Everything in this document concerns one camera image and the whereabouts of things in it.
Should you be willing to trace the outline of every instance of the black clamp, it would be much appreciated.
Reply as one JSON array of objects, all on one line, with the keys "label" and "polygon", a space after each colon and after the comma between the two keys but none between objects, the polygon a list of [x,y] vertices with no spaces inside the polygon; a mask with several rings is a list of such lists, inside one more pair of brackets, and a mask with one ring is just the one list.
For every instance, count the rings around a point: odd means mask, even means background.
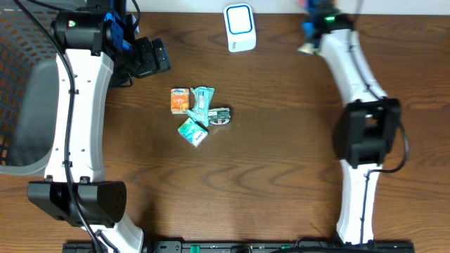
[{"label": "black clamp", "polygon": [[354,169],[360,164],[382,164],[394,145],[400,114],[397,99],[347,104],[333,133],[335,154]]}]

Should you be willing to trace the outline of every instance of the green led light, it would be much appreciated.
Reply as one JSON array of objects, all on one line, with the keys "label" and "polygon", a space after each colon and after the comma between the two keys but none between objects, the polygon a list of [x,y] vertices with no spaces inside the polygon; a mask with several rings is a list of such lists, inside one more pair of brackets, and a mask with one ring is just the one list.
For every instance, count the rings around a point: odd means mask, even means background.
[{"label": "green led light", "polygon": [[328,22],[333,22],[335,20],[335,16],[330,16],[330,17],[326,17],[325,20],[327,20]]}]

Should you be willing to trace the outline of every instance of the orange snack box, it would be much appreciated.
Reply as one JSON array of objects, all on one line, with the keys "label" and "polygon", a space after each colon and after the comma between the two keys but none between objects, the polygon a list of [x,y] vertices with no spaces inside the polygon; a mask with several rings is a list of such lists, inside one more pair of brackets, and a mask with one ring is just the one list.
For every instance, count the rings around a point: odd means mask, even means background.
[{"label": "orange snack box", "polygon": [[184,114],[186,110],[189,110],[189,89],[170,91],[170,110],[172,114]]}]

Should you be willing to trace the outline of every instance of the black base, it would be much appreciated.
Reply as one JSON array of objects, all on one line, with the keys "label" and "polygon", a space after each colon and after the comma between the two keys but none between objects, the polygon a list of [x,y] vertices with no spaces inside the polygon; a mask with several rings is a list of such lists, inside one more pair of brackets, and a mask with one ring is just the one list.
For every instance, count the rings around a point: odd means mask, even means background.
[{"label": "black base", "polygon": [[[374,242],[371,249],[342,247],[324,240],[302,240],[295,242],[177,242],[159,241],[153,243],[153,252],[148,253],[415,253],[410,242]],[[66,243],[63,253],[90,253],[90,244]]]}]

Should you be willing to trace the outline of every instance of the teal package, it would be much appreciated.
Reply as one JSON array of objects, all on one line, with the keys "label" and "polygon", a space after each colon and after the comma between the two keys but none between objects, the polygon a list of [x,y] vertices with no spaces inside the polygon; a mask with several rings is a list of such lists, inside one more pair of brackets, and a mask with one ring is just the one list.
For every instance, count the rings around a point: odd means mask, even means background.
[{"label": "teal package", "polygon": [[178,132],[196,148],[208,136],[208,132],[195,123],[191,118],[188,118],[188,120],[186,120],[180,128],[178,128]]},{"label": "teal package", "polygon": [[211,100],[214,95],[214,88],[198,87],[191,88],[195,96],[195,106],[192,110],[187,110],[186,113],[196,122],[201,122],[205,127],[210,125],[208,119],[208,110],[210,109]]}]

